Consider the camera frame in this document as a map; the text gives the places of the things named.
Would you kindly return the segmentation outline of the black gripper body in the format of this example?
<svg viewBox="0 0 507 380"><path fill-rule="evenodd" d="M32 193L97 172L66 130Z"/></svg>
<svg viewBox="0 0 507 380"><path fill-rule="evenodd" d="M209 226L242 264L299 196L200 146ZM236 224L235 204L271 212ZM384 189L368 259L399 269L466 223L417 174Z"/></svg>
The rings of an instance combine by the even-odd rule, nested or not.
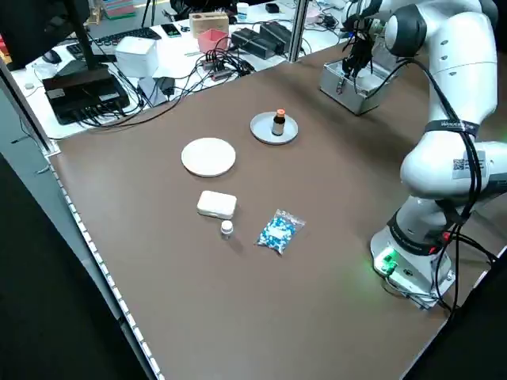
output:
<svg viewBox="0 0 507 380"><path fill-rule="evenodd" d="M354 36L350 61L353 66L366 66L372 59L375 40L367 32L358 32Z"/></svg>

